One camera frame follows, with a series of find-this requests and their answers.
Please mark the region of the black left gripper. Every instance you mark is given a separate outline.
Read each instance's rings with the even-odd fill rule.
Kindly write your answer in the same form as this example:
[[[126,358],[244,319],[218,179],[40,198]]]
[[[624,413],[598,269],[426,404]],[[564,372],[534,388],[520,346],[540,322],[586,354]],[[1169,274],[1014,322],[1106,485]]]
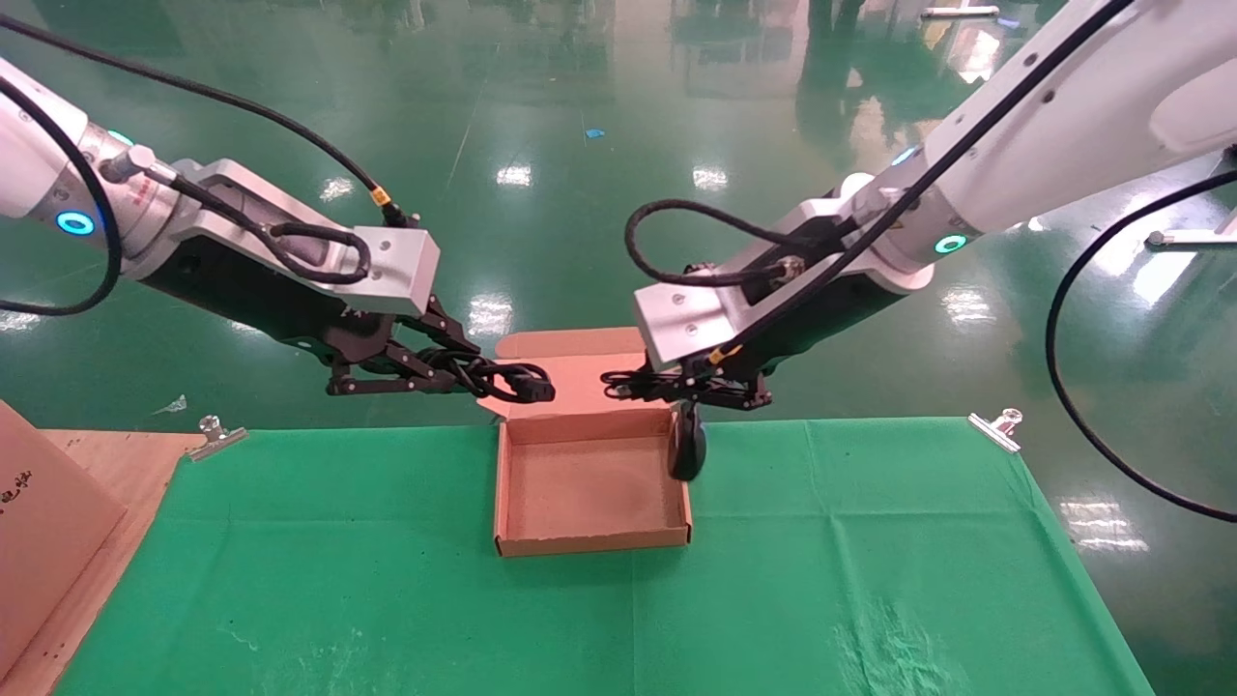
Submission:
[[[143,286],[275,342],[302,347],[327,366],[414,371],[392,380],[332,375],[328,396],[471,393],[511,404],[554,401],[546,368],[482,356],[460,323],[430,295],[438,246],[429,235],[379,235],[370,247],[375,256],[367,281],[324,291],[216,239],[195,235],[146,276]],[[396,323],[428,336],[432,345],[411,354],[395,340]]]

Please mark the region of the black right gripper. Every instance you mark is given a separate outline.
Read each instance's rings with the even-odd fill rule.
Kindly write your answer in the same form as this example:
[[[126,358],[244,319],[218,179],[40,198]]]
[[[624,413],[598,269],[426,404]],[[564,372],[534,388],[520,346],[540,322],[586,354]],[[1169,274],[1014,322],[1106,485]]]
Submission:
[[[767,328],[742,339],[738,351],[715,366],[715,375],[615,370],[602,373],[601,382],[607,384],[610,399],[757,410],[772,404],[772,392],[747,382],[772,373],[778,363],[875,316],[904,295],[884,289],[870,274],[842,274],[787,312],[776,312]]]

